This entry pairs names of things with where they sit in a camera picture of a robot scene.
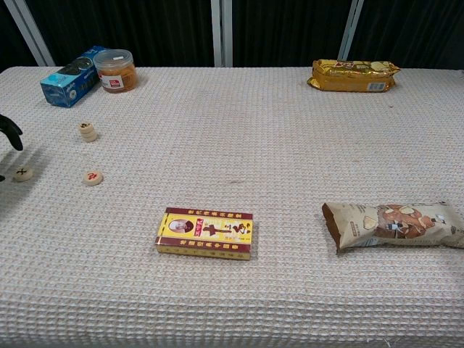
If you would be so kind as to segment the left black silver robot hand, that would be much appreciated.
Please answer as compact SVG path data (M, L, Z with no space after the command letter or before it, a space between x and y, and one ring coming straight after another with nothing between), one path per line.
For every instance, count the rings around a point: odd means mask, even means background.
M23 145L20 136L22 130L19 126L8 117L0 115L0 130L8 138L10 144L17 151L23 150Z

